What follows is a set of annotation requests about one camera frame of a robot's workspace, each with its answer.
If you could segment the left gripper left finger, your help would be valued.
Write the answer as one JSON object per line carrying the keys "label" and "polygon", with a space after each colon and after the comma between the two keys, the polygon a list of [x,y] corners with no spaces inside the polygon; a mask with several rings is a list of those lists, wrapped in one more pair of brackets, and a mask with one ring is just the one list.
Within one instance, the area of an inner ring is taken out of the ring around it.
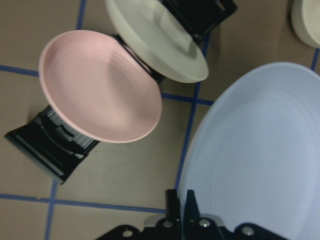
{"label": "left gripper left finger", "polygon": [[181,239],[180,201],[176,189],[165,191],[165,217],[155,225],[155,240]]}

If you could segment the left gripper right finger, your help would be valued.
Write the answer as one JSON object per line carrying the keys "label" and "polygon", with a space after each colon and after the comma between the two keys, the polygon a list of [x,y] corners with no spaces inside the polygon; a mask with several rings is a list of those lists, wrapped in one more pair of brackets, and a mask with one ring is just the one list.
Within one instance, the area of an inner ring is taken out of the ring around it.
{"label": "left gripper right finger", "polygon": [[188,190],[183,212],[183,236],[186,240],[224,240],[217,222],[200,213],[196,195]]}

